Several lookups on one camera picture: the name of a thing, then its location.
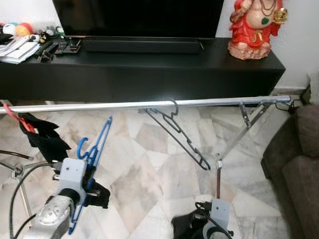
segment soundbar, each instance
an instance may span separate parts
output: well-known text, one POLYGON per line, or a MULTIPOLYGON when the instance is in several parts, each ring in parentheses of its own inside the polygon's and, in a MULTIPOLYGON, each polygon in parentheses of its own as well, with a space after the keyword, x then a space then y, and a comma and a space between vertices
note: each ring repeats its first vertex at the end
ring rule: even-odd
POLYGON ((162 37, 90 36, 83 40, 83 46, 90 52, 197 54, 201 50, 200 42, 196 39, 162 37))

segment red figurine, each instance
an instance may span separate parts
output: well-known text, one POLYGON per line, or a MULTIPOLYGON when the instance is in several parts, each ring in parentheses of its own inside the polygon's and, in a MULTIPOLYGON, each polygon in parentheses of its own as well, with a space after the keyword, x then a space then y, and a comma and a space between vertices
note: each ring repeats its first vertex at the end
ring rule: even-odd
POLYGON ((233 23, 229 28, 233 31, 228 44, 230 54, 242 60, 267 57, 270 35, 278 35, 287 16, 283 0, 237 0, 230 16, 233 23))

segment red hanger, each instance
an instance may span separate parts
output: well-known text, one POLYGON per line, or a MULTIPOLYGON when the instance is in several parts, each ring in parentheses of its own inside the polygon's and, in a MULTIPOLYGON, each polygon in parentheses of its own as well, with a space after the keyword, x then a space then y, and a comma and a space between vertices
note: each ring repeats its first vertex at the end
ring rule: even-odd
POLYGON ((12 118, 14 118, 15 120, 22 123, 22 125, 24 126, 26 131, 31 132, 31 133, 36 133, 33 125, 28 123, 27 121, 25 121, 24 118, 16 116, 14 114, 14 112, 10 109, 9 105, 4 104, 3 107, 4 107, 5 111, 8 113, 8 115, 10 115, 12 118))

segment television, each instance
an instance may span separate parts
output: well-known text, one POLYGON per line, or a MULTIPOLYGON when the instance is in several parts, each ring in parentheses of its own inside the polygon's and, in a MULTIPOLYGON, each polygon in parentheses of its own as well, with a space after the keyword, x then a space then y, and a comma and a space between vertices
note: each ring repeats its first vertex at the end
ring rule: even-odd
POLYGON ((224 0, 53 0, 68 36, 215 37, 224 0))

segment papers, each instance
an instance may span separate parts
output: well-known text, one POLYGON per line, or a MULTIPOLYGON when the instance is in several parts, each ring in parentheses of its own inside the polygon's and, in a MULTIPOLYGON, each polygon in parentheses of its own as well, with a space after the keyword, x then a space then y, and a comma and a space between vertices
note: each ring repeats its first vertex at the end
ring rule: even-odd
POLYGON ((28 41, 29 36, 25 36, 15 39, 13 43, 5 48, 0 48, 0 61, 13 64, 25 61, 40 47, 38 43, 28 41))

